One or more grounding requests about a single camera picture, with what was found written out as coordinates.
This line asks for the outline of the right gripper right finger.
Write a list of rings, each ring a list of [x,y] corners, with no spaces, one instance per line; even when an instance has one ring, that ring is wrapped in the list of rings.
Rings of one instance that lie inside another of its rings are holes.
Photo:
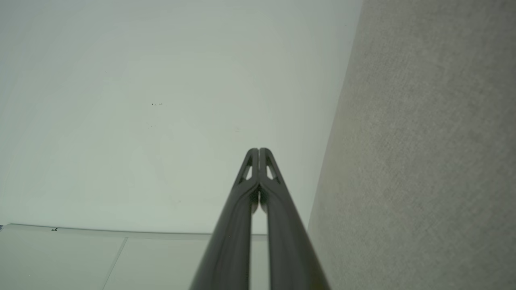
[[[267,215],[270,290],[331,290],[271,150],[259,150],[260,205]]]

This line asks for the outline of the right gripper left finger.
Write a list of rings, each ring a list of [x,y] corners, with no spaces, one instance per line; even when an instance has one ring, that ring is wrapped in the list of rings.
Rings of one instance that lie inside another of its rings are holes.
[[[247,151],[189,290],[249,290],[259,150]]]

